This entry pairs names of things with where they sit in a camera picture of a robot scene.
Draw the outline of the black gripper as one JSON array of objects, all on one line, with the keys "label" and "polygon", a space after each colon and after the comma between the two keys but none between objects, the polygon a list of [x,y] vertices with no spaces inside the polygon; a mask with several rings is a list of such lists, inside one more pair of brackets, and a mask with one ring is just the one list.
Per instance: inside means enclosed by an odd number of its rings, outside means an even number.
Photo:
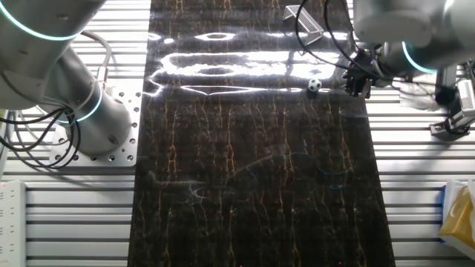
[{"label": "black gripper", "polygon": [[344,91],[351,96],[369,99],[373,82],[382,78],[373,65],[373,57],[368,51],[360,48],[356,55],[351,57],[348,68],[349,70],[346,70],[342,76],[345,80]]}]

